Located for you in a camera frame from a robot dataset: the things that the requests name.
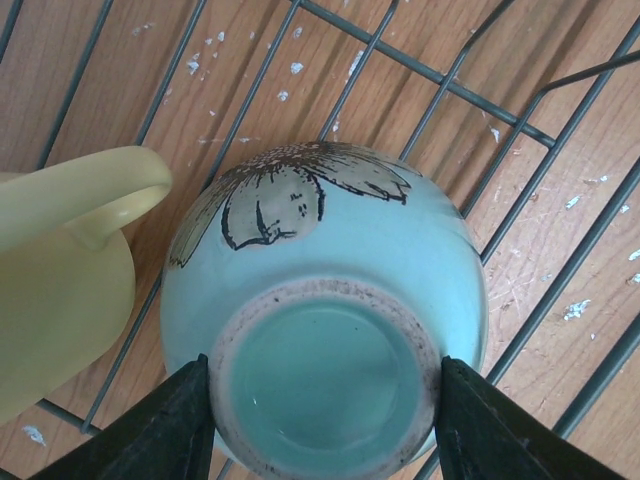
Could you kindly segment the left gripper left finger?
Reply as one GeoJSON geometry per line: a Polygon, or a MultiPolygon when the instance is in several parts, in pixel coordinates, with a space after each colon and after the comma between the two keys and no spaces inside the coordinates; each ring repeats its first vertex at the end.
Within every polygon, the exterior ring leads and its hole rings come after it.
{"type": "Polygon", "coordinates": [[[207,479],[215,423],[208,358],[181,367],[91,440],[35,479],[207,479]]]}

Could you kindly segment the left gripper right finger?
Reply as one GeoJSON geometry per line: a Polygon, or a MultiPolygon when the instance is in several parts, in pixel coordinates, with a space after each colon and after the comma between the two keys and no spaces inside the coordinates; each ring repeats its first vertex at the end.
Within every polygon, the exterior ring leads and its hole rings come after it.
{"type": "Polygon", "coordinates": [[[486,381],[464,361],[441,363],[435,424],[445,479],[619,479],[486,381]]]}

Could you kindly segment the yellow ceramic mug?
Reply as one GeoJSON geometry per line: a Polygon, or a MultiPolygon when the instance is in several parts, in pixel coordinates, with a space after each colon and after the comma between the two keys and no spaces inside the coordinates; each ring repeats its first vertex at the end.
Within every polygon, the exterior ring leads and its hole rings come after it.
{"type": "Polygon", "coordinates": [[[118,147],[1,176],[1,418],[108,351],[136,295],[123,228],[170,192],[163,159],[118,147]]]}

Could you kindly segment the light green ceramic bowl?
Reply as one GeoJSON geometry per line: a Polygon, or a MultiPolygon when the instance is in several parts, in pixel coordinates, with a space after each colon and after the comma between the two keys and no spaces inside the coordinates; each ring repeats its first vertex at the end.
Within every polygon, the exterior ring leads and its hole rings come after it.
{"type": "Polygon", "coordinates": [[[208,359],[214,444],[265,479],[386,479],[429,450],[440,364],[488,340],[480,255],[429,178],[343,142],[228,169],[171,242],[165,365],[208,359]]]}

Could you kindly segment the black wire dish rack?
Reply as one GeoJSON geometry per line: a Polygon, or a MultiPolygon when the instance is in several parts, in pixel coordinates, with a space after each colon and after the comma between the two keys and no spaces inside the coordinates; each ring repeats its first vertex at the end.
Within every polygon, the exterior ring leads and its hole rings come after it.
{"type": "Polygon", "coordinates": [[[106,354],[1,429],[26,478],[165,376],[159,272],[214,174],[320,135],[397,155],[468,217],[486,266],[485,364],[541,422],[639,475],[635,1],[5,1],[1,167],[142,143],[172,193],[125,230],[136,301],[106,354]]]}

